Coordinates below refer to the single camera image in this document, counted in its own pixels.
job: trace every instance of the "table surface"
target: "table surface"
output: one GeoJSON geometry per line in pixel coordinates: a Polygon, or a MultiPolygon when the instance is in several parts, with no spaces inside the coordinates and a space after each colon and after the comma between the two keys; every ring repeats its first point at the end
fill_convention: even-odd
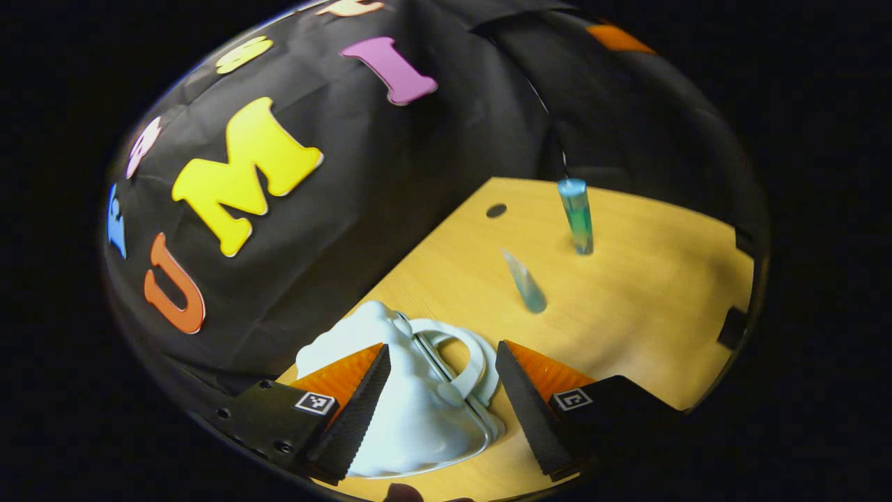
{"type": "MultiPolygon", "coordinates": [[[[731,226],[701,213],[599,188],[589,188],[589,200],[594,252],[577,255],[557,183],[492,178],[359,304],[378,300],[410,318],[460,326],[493,347],[509,339],[594,379],[622,374],[677,409],[693,406],[731,355],[717,338],[732,305],[747,310],[753,260],[735,247],[731,226]],[[487,217],[496,204],[507,210],[487,217]],[[549,303],[541,314],[525,310],[503,248],[540,285],[549,303]]],[[[442,355],[460,371],[467,349],[447,342],[442,355]]],[[[278,381],[295,374],[292,366],[278,381]]],[[[557,484],[541,473],[501,384],[490,410],[506,435],[465,462],[395,480],[320,484],[383,500],[402,482],[425,500],[478,502],[557,484]]]]}

